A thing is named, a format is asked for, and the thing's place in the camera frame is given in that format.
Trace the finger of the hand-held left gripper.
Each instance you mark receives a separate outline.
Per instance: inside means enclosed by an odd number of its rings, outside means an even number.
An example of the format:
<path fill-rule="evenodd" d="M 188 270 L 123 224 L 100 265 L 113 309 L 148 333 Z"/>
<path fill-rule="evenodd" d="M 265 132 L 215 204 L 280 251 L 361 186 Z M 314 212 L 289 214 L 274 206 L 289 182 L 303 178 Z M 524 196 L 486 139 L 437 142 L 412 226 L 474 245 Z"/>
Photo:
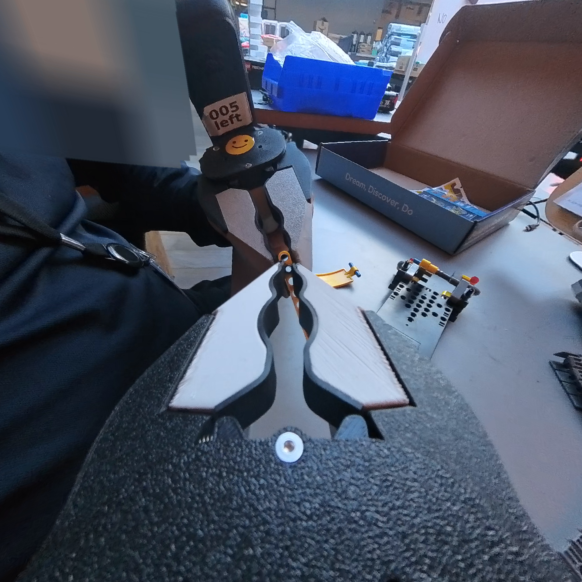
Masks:
<path fill-rule="evenodd" d="M 313 269 L 313 202 L 306 199 L 292 166 L 276 171 L 265 184 L 266 201 L 278 229 L 270 245 L 286 250 L 296 264 Z"/>
<path fill-rule="evenodd" d="M 217 193 L 216 200 L 226 225 L 227 238 L 237 254 L 251 265 L 276 264 L 258 226 L 258 213 L 250 193 L 230 188 Z"/>

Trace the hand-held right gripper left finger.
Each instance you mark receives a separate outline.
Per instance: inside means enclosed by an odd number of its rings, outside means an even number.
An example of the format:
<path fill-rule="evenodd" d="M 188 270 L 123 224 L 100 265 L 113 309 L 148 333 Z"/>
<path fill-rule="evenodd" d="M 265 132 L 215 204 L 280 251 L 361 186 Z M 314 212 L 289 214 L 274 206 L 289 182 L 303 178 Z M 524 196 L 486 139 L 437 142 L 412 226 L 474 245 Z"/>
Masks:
<path fill-rule="evenodd" d="M 169 409 L 263 413 L 274 400 L 273 348 L 278 292 L 272 266 L 215 310 Z"/>

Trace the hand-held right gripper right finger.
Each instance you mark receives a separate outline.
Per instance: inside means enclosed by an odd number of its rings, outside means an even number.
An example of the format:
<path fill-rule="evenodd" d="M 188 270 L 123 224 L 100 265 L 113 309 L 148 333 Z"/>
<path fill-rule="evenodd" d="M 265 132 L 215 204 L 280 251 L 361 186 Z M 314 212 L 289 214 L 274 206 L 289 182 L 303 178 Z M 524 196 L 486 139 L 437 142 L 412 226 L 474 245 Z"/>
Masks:
<path fill-rule="evenodd" d="M 293 267 L 307 336 L 303 394 L 310 409 L 393 409 L 411 400 L 364 312 L 303 266 Z"/>

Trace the yellow perforated beam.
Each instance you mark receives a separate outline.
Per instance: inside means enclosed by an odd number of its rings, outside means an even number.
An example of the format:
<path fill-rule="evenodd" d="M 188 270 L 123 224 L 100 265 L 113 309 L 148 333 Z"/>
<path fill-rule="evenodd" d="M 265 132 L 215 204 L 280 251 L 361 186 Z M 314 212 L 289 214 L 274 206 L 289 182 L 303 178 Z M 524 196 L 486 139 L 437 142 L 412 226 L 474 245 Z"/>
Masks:
<path fill-rule="evenodd" d="M 306 330 L 300 320 L 300 300 L 295 293 L 295 285 L 293 282 L 293 261 L 288 250 L 282 250 L 278 254 L 278 261 L 282 267 L 282 278 L 284 281 L 284 289 L 287 296 L 290 297 L 295 308 L 300 327 L 303 331 L 306 340 L 309 339 L 309 332 Z"/>

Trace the grey desk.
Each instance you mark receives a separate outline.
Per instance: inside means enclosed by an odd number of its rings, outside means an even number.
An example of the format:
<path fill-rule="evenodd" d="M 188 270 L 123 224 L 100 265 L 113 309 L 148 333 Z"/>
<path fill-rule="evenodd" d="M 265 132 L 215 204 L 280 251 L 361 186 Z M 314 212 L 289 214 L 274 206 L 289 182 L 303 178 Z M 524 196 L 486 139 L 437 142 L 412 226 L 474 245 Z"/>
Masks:
<path fill-rule="evenodd" d="M 577 247 L 520 212 L 458 256 L 448 256 L 312 173 L 313 267 L 353 262 L 361 278 L 339 290 L 377 311 L 400 260 L 427 258 L 447 273 L 480 279 L 481 293 L 447 326 L 432 357 L 480 419 L 522 505 L 563 551 L 581 532 L 581 413 L 549 360 L 581 353 L 580 305 L 569 261 Z"/>

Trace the brown side table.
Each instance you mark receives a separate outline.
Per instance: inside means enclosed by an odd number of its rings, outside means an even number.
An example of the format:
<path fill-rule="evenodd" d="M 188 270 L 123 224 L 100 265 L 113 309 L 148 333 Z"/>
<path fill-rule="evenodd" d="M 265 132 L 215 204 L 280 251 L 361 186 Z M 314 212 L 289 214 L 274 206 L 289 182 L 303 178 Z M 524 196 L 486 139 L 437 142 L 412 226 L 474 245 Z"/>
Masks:
<path fill-rule="evenodd" d="M 360 119 L 315 113 L 285 112 L 267 107 L 254 109 L 256 121 L 265 125 L 307 130 L 377 135 L 390 134 L 390 121 L 394 112 L 379 113 L 374 119 Z"/>

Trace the yellow scoop piece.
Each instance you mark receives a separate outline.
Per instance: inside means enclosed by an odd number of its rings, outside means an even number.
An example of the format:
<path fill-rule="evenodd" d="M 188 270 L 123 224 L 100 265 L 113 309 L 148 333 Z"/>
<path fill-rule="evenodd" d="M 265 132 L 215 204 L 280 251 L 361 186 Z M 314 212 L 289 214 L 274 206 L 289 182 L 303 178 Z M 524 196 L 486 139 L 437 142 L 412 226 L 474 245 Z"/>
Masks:
<path fill-rule="evenodd" d="M 361 273 L 353 263 L 349 263 L 348 269 L 342 268 L 328 273 L 317 273 L 316 276 L 333 288 L 342 288 L 351 285 L 354 278 L 360 278 Z"/>

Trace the blue storage bin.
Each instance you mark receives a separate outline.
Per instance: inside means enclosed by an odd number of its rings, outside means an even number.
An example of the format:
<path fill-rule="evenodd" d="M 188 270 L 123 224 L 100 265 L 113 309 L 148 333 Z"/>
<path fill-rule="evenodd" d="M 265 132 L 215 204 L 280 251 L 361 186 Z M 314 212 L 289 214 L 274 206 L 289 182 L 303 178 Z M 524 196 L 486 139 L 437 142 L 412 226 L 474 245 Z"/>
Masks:
<path fill-rule="evenodd" d="M 381 68 L 286 56 L 266 58 L 262 87 L 279 111 L 372 120 L 392 72 Z"/>

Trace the dark blue cardboard box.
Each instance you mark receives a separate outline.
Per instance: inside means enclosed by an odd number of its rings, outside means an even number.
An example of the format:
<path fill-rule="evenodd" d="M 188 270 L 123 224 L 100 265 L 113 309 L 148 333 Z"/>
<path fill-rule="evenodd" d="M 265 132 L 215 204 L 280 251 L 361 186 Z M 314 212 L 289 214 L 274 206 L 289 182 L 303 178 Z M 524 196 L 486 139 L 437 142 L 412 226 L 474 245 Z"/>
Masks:
<path fill-rule="evenodd" d="M 316 174 L 451 255 L 511 222 L 581 140 L 581 1 L 461 8 L 390 131 L 321 144 Z M 455 178 L 488 216 L 411 192 Z"/>

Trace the person's dark clothed body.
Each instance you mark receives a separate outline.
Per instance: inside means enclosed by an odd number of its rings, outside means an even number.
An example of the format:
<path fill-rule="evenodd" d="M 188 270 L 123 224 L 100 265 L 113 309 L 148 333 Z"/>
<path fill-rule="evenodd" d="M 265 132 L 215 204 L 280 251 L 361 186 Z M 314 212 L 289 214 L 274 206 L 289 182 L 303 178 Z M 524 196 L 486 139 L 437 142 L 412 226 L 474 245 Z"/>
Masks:
<path fill-rule="evenodd" d="M 79 242 L 129 246 L 79 187 L 65 158 L 1 153 L 1 193 Z M 229 295 L 229 276 L 182 290 L 152 263 L 1 239 L 1 581 L 52 529 L 122 396 Z"/>

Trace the colourful instruction booklet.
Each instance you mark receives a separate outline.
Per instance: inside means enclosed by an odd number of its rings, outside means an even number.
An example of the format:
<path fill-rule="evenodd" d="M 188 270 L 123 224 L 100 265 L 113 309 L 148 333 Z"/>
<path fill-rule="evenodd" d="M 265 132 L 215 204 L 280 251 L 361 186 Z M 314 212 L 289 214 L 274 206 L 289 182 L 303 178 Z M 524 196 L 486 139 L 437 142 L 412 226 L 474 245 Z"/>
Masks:
<path fill-rule="evenodd" d="M 491 213 L 489 210 L 469 201 L 459 178 L 436 187 L 412 189 L 411 192 L 436 206 L 444 208 L 448 212 L 470 221 L 477 221 Z"/>

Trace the whiteboard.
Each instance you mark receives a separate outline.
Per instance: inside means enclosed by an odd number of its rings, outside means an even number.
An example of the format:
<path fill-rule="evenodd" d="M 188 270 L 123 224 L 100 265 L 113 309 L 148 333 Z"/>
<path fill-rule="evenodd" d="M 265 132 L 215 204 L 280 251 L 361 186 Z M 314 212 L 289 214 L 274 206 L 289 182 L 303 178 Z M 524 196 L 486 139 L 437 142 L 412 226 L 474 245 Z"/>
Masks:
<path fill-rule="evenodd" d="M 475 1 L 433 1 L 420 35 L 417 63 L 428 62 L 438 47 L 440 37 L 449 21 L 462 7 L 475 3 Z"/>

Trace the grey tread track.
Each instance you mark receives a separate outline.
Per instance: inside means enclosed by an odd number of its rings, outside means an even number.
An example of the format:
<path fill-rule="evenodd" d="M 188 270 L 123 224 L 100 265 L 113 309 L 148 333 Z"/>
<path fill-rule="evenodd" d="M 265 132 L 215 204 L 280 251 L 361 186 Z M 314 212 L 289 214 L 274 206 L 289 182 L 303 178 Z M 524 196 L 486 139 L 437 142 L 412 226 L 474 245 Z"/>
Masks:
<path fill-rule="evenodd" d="M 550 360 L 549 365 L 573 407 L 581 410 L 581 354 L 558 352 L 554 356 L 560 361 Z"/>

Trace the wooden display board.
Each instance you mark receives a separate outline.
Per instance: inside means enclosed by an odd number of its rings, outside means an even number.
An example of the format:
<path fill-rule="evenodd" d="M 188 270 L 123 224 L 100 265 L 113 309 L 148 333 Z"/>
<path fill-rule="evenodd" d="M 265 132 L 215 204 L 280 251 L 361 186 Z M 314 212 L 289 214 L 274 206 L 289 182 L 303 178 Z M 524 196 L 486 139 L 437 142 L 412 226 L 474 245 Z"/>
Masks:
<path fill-rule="evenodd" d="M 581 168 L 557 185 L 545 203 L 545 216 L 549 224 L 561 234 L 581 244 L 581 217 L 562 208 L 557 199 L 581 184 Z"/>

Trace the black drawstring with toggle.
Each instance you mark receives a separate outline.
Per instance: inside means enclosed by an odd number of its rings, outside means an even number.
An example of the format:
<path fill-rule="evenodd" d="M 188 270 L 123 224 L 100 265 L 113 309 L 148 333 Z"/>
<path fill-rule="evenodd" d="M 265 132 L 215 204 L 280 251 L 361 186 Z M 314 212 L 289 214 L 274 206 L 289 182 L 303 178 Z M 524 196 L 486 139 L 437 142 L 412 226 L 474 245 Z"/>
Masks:
<path fill-rule="evenodd" d="M 79 252 L 84 257 L 99 259 L 138 270 L 151 263 L 152 256 L 132 245 L 116 242 L 82 243 L 40 220 L 32 212 L 1 193 L 1 239 L 10 242 L 24 241 L 39 248 L 66 247 Z"/>

